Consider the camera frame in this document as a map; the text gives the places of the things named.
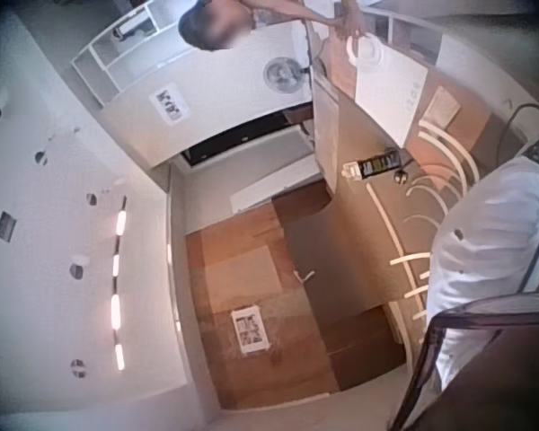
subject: led strip light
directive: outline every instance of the led strip light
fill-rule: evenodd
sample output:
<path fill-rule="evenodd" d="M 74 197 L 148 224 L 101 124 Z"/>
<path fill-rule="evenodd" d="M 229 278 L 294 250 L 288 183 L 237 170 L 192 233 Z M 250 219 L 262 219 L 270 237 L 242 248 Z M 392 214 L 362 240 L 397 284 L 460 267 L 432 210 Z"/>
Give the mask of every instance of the led strip light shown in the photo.
<path fill-rule="evenodd" d="M 114 350 L 116 352 L 116 364 L 118 371 L 122 371 L 125 367 L 124 349 L 119 342 L 118 331 L 122 326 L 122 315 L 119 306 L 118 295 L 118 274 L 119 274 L 119 244 L 124 231 L 126 230 L 126 200 L 122 199 L 122 209 L 118 213 L 118 221 L 116 223 L 116 242 L 114 247 L 114 257 L 112 261 L 112 295 L 110 301 L 111 311 L 111 327 L 114 333 Z"/>

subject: person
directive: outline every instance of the person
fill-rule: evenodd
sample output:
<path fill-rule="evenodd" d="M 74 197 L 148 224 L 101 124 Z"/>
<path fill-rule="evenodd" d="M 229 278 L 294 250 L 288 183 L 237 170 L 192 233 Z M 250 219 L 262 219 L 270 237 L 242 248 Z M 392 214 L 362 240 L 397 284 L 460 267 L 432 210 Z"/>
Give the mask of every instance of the person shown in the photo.
<path fill-rule="evenodd" d="M 344 0 L 344 4 L 346 16 L 326 18 L 295 0 L 198 0 L 180 18 L 178 27 L 187 43 L 206 51 L 231 48 L 236 38 L 255 28 L 298 19 L 358 38 L 365 32 L 363 14 L 356 0 Z"/>

